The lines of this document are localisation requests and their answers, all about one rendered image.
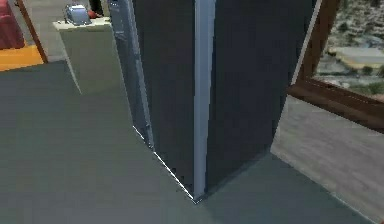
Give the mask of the red sofa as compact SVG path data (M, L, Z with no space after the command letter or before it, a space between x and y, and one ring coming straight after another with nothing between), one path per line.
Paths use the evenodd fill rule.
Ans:
M25 46L24 36L8 0L0 0L0 50Z

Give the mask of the brown framed window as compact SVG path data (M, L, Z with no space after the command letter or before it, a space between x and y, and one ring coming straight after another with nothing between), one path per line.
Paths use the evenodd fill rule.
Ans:
M384 134L384 102L312 78L341 0L314 0L308 31L287 93Z

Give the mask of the grey kitchen counter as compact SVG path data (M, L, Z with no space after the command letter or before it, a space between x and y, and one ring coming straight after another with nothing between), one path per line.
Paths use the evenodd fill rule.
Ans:
M72 79L81 95L123 85L122 69L111 19L92 19L88 25L52 23L59 34Z

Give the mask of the silver toaster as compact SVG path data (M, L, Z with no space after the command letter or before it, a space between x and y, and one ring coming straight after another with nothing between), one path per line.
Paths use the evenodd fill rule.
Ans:
M64 12L67 21L75 26L91 23L87 9L81 4L67 5Z

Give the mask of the dark grey fridge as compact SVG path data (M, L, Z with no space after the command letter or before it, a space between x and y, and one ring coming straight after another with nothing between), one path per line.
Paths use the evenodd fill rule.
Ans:
M317 0L107 0L132 123L193 202L269 153Z

